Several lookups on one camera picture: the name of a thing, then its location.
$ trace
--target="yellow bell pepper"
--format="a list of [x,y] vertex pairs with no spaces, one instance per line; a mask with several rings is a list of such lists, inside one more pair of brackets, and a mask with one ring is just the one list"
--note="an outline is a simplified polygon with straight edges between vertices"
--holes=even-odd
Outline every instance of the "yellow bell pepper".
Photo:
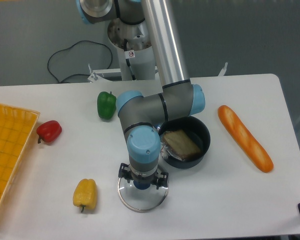
[[73,193],[73,205],[84,209],[94,209],[97,205],[97,185],[93,179],[82,179]]

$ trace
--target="bread loaf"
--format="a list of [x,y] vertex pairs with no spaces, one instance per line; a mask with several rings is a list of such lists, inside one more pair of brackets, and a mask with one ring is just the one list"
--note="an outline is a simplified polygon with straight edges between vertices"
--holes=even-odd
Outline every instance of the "bread loaf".
[[254,165],[264,173],[270,172],[274,168],[271,158],[242,123],[237,114],[230,107],[222,105],[218,109],[218,116],[225,129]]
[[193,160],[201,156],[200,148],[187,136],[182,129],[166,131],[162,136],[163,143],[183,161]]

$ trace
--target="black cable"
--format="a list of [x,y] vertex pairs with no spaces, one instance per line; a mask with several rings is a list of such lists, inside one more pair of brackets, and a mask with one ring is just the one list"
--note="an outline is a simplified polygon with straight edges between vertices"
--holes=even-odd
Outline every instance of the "black cable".
[[90,40],[81,40],[81,41],[76,42],[75,44],[73,44],[72,46],[70,46],[70,47],[68,47],[68,48],[65,48],[65,49],[56,51],[56,52],[55,52],[54,54],[52,54],[51,57],[49,58],[48,63],[47,63],[47,69],[48,69],[48,72],[52,75],[52,77],[54,77],[54,79],[58,82],[58,84],[66,84],[66,83],[69,84],[70,82],[67,82],[66,80],[68,80],[68,79],[70,79],[70,78],[72,78],[72,77],[74,77],[74,76],[90,76],[89,74],[76,73],[76,74],[67,76],[65,79],[59,81],[59,79],[58,79],[58,78],[50,71],[50,68],[49,68],[50,60],[53,58],[54,55],[56,55],[56,54],[58,54],[58,53],[60,53],[60,52],[63,52],[63,51],[70,50],[70,49],[72,49],[75,45],[78,45],[78,44],[80,44],[80,43],[91,43],[91,44],[97,44],[97,45],[101,45],[101,46],[106,47],[106,48],[109,50],[110,55],[111,55],[111,61],[110,61],[109,65],[108,65],[108,67],[107,67],[106,69],[109,69],[109,68],[110,68],[110,66],[111,66],[111,64],[112,64],[112,61],[113,61],[113,54],[112,54],[112,52],[111,52],[111,49],[110,49],[107,45],[105,45],[105,44],[103,44],[103,43],[100,43],[100,42],[90,41]]
[[[125,52],[128,51],[127,44],[128,44],[128,40],[124,39],[124,42],[123,42],[123,51],[125,51]],[[136,76],[135,76],[134,72],[132,71],[132,67],[131,67],[129,58],[125,57],[125,62],[126,62],[126,65],[128,66],[128,68],[130,70],[130,74],[131,74],[132,80],[136,80]]]

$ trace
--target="baguette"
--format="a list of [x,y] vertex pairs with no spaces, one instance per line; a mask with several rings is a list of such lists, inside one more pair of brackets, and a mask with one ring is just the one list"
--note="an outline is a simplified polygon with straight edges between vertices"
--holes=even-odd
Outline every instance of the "baguette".
[[237,114],[230,107],[222,105],[218,108],[218,116],[225,129],[254,165],[264,173],[270,172],[274,168],[271,158]]

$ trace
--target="toy vegetable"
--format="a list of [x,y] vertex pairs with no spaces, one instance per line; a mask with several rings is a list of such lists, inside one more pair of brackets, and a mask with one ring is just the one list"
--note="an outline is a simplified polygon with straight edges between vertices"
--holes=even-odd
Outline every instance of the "toy vegetable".
[[113,117],[116,111],[116,100],[116,96],[111,92],[102,91],[99,93],[96,105],[100,118],[109,120]]
[[73,193],[73,205],[84,209],[94,209],[97,204],[97,185],[93,179],[82,179]]
[[39,135],[38,144],[43,140],[46,143],[53,142],[62,132],[60,124],[55,121],[47,121],[41,124],[37,129],[36,133]]

